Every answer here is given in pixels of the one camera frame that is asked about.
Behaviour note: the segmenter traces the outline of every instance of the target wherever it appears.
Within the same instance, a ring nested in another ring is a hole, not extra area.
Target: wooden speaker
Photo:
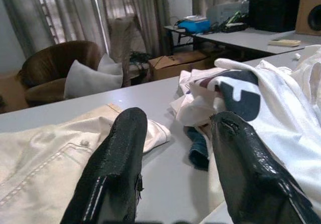
[[[299,34],[321,36],[321,0],[300,0],[295,30]]]

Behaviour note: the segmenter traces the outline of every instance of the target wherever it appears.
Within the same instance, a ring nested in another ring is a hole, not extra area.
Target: black storage bin
[[[249,0],[249,24],[258,30],[286,32],[295,29],[300,0]]]

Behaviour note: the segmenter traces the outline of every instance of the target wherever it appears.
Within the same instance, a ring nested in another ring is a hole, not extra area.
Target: wall
[[[177,20],[180,20],[186,16],[192,15],[192,0],[169,0],[170,5],[170,21],[171,25],[174,25]],[[178,34],[173,33],[174,44],[177,43]],[[182,38],[181,44],[187,41],[193,42],[189,38]],[[177,48],[176,51],[190,50],[192,47]]]
[[[4,3],[0,0],[0,74],[19,70],[24,53],[11,26]]]

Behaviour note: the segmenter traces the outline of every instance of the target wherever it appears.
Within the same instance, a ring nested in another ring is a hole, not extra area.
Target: pillow
[[[122,65],[121,63],[115,63],[115,61],[105,53],[100,59],[97,71],[118,76],[122,75]]]
[[[75,98],[121,88],[121,64],[112,63],[105,55],[100,60],[100,71],[95,71],[77,60],[68,72],[64,98]]]

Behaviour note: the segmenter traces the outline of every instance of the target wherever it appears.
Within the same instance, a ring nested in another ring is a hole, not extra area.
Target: white table
[[[165,29],[177,33],[185,32],[184,29],[175,29],[173,26],[166,26]],[[295,31],[283,33],[267,32],[253,28],[233,33],[193,34],[193,37],[242,50],[261,52],[267,55],[296,51],[308,45],[321,44],[321,37],[318,36],[300,35],[296,34]],[[268,42],[274,39],[300,40],[301,44],[298,47],[268,45]]]
[[[294,67],[293,56],[294,53],[286,53],[265,59],[277,65]],[[259,59],[248,63],[257,65]],[[169,103],[177,97],[177,85],[178,77],[174,77],[2,114],[0,132],[59,124],[107,103],[123,109],[140,107],[148,118],[169,128],[173,138],[143,157],[145,189],[138,205],[137,220],[174,223],[183,219],[198,223],[209,213],[207,172],[196,170],[189,163],[188,152],[192,143],[184,134],[183,126],[171,114]],[[220,216],[224,219],[226,215],[226,208],[222,208],[214,218]]]

